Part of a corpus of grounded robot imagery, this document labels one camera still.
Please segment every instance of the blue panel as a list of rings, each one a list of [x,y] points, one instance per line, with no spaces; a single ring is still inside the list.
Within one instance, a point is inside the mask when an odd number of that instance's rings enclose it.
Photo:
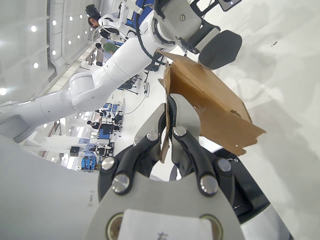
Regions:
[[[153,0],[137,0],[136,1],[136,5],[139,7],[142,7],[142,5],[146,5],[146,4],[153,4],[154,1]],[[142,14],[139,17],[139,26],[141,25],[141,22],[147,17],[147,15],[152,11],[152,9],[150,7],[146,7]],[[137,17],[137,13],[133,13],[132,15],[132,25],[136,28],[136,17]]]

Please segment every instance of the floor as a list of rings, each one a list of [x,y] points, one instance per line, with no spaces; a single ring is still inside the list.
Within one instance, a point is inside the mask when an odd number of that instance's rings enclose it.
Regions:
[[[320,234],[318,1],[243,0],[228,12],[217,6],[205,16],[243,38],[236,61],[215,73],[242,98],[253,123],[267,131],[256,145],[246,148],[241,160],[296,240],[318,239]],[[188,56],[197,60],[195,55]],[[127,115],[123,132],[129,138],[119,144],[123,148],[164,101],[157,81],[162,74],[162,70],[150,74],[149,98]],[[126,112],[144,97],[129,94]],[[153,171],[163,180],[168,180],[172,167],[167,161]]]

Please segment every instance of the robotic hand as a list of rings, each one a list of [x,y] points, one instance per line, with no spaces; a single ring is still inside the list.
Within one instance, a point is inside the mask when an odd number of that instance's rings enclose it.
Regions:
[[[182,179],[149,179],[159,160],[161,133],[166,126],[163,103],[138,131],[132,146],[102,162],[98,180],[100,204],[86,240],[162,239],[158,233],[167,234],[169,239],[182,239],[181,234],[188,229],[178,226],[180,219],[185,224],[188,219],[193,221],[190,235],[183,239],[244,239],[231,207],[235,178],[230,162],[199,145],[200,120],[183,96],[169,96],[169,118],[171,159]],[[172,228],[164,220],[171,220],[176,226]]]

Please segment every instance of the brown cardboard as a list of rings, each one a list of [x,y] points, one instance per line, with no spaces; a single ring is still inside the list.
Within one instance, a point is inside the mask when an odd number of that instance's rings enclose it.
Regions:
[[[188,57],[162,54],[173,63],[167,64],[160,83],[167,95],[180,94],[195,108],[201,121],[201,136],[240,156],[246,153],[244,147],[257,143],[257,137],[266,133],[252,124],[243,101],[212,71]],[[166,149],[162,148],[161,162],[166,154]]]

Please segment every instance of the white ceiling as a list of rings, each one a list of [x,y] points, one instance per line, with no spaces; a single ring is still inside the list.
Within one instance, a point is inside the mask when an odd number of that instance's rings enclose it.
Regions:
[[[107,0],[1,0],[0,88],[6,88],[7,93],[0,96],[0,103],[37,97],[63,72],[66,63],[72,64],[92,35],[86,6],[103,8],[104,1]]]

